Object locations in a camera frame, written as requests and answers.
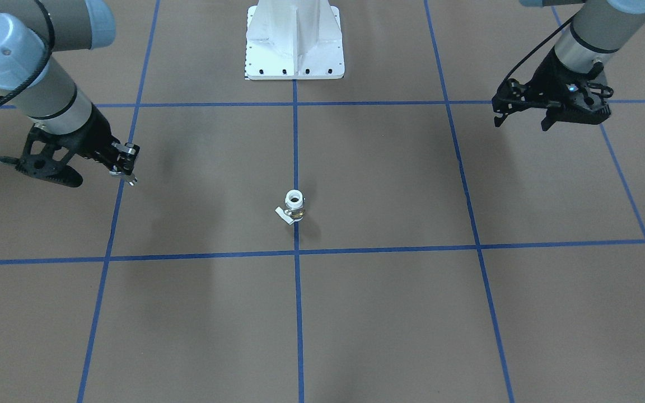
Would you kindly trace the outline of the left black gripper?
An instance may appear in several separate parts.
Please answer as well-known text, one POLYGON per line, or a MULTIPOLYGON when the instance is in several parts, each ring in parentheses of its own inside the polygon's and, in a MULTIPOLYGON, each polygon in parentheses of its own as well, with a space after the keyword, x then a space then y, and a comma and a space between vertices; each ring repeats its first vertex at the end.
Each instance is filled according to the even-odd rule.
POLYGON ((507 76, 492 97, 493 123, 499 128, 512 114, 530 108, 546 111, 541 130, 557 122, 599 125, 612 115, 607 102, 614 90, 607 85, 604 63, 594 61, 586 72, 568 69, 549 51, 526 83, 507 76))

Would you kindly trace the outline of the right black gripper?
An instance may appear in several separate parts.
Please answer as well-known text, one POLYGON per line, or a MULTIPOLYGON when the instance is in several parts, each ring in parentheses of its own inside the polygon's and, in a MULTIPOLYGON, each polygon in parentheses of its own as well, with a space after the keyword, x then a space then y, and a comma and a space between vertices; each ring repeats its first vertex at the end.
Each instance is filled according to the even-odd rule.
POLYGON ((139 153, 138 145, 120 143, 115 138, 110 123, 94 106, 86 123, 71 133, 51 134, 40 125, 33 125, 18 159, 17 171, 54 184, 79 187, 83 177, 69 165, 75 156, 102 164, 111 176, 133 177, 139 153))

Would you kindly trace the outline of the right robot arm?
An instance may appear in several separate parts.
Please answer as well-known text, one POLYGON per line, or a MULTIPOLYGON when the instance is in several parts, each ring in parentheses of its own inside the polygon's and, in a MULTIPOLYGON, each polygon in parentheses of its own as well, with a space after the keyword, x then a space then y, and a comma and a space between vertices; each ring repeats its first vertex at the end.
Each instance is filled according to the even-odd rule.
POLYGON ((0 163, 35 179, 79 187, 75 156, 105 166, 135 185, 139 146, 123 143, 64 67, 57 51, 105 48, 115 41, 105 1, 0 1, 0 107, 13 105, 32 122, 20 157, 0 163))

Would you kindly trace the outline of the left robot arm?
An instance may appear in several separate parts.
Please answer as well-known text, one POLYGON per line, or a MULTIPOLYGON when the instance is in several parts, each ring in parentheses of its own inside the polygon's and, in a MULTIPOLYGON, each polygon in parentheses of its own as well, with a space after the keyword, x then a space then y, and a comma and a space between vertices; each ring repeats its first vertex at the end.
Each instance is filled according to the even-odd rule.
POLYGON ((599 125, 611 116, 614 90, 605 69, 645 24, 645 1, 581 1, 581 9, 553 31, 559 36, 528 82, 507 74, 492 97, 494 125, 531 108, 545 110, 540 125, 599 125))

